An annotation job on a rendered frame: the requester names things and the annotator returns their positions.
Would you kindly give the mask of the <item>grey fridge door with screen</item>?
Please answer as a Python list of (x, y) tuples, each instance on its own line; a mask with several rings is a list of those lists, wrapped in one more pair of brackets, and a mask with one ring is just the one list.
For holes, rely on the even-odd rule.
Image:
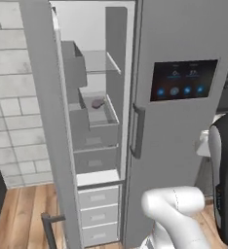
[(133, 55), (130, 142), (145, 109), (141, 157), (130, 153), (123, 246), (138, 246), (152, 222), (141, 210), (150, 189), (192, 186), (195, 143), (214, 118), (228, 74), (228, 0), (139, 0)]

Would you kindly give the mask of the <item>white freezer drawer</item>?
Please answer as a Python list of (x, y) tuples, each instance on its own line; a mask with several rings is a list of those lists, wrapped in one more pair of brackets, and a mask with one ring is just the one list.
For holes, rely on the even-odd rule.
[(114, 204), (118, 202), (119, 186), (84, 190), (78, 195), (81, 209)]
[(83, 229), (84, 246), (90, 247), (118, 241), (118, 224), (110, 223)]
[(117, 203), (81, 210), (82, 227), (92, 227), (118, 221)]

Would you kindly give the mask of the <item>grey counter cabinet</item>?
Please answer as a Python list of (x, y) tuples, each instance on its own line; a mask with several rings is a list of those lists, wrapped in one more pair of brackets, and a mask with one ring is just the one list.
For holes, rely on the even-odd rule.
[(212, 197), (212, 168), (210, 158), (202, 157), (195, 186), (204, 196)]

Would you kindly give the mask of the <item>purple eggplant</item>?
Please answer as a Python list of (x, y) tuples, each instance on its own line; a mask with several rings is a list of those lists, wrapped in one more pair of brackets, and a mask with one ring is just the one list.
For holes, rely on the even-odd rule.
[(92, 102), (92, 107), (93, 107), (94, 109), (98, 109), (98, 108), (100, 108), (104, 103), (105, 103), (105, 99), (104, 99), (104, 98), (95, 99), (95, 100)]

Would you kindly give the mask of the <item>grey door bin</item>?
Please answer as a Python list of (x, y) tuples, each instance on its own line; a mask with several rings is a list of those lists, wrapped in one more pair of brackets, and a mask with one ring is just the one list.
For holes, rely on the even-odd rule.
[(86, 87), (88, 85), (86, 62), (78, 46), (74, 41), (63, 41), (61, 48), (67, 85), (74, 89)]
[(69, 118), (74, 149), (82, 150), (86, 147), (86, 136), (90, 132), (89, 113), (83, 98), (69, 105)]

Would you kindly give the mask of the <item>grey side-by-side fridge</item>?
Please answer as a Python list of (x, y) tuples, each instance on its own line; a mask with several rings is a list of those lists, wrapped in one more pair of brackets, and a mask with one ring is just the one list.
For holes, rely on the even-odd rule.
[[(119, 119), (117, 166), (115, 169), (77, 174), (77, 190), (80, 191), (119, 186), (118, 242), (123, 246), (124, 216), (126, 211), (128, 162), (131, 153), (130, 128), (133, 98), (133, 55), (135, 43), (136, 10), (139, 0), (48, 0), (57, 18), (55, 29), (63, 41), (74, 41), (83, 51), (110, 53), (122, 74), (108, 71), (88, 74), (88, 85), (74, 89), (65, 79), (68, 114), (69, 105), (78, 103), (84, 94), (103, 92), (112, 102)], [(195, 152), (210, 158), (209, 128), (228, 112), (215, 112), (208, 127), (195, 143)]]

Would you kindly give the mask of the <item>glass freezer shelf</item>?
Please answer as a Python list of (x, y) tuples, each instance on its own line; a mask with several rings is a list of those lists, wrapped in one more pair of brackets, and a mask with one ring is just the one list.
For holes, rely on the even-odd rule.
[(116, 71), (122, 74), (110, 53), (106, 51), (83, 51), (86, 62), (86, 71), (88, 74), (103, 74), (108, 71)]

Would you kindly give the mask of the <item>grey freezer door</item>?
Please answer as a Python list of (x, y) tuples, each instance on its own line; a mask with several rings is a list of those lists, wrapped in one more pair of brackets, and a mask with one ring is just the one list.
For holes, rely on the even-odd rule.
[(84, 249), (56, 15), (48, 0), (19, 0), (68, 249)]

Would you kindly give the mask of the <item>grey open freezer drawer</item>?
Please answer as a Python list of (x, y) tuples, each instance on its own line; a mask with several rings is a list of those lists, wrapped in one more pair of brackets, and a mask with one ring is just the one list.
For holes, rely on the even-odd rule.
[[(95, 99), (104, 98), (105, 103), (98, 109), (92, 107)], [(107, 94), (95, 92), (83, 95), (88, 109), (90, 132), (86, 136), (86, 147), (108, 147), (118, 144), (119, 119)]]

